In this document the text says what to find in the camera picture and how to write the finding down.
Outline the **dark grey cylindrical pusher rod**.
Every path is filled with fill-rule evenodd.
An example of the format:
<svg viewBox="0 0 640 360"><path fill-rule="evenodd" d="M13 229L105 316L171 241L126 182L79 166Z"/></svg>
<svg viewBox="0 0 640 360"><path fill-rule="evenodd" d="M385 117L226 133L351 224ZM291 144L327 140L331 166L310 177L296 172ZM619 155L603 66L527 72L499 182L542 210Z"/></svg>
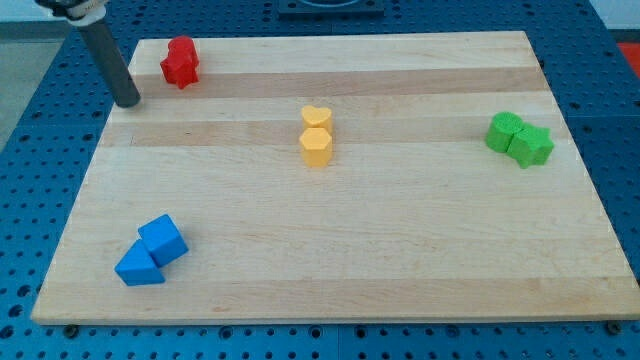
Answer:
<svg viewBox="0 0 640 360"><path fill-rule="evenodd" d="M100 19L80 26L78 31L115 104L121 108L136 106L140 93L107 23Z"/></svg>

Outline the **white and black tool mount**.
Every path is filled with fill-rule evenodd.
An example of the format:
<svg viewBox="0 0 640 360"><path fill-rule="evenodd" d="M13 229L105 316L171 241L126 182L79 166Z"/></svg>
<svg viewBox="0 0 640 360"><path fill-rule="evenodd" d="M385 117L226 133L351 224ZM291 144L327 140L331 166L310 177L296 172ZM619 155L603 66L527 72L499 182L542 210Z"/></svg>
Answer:
<svg viewBox="0 0 640 360"><path fill-rule="evenodd" d="M73 26L88 26L105 17L108 0L35 0L35 3Z"/></svg>

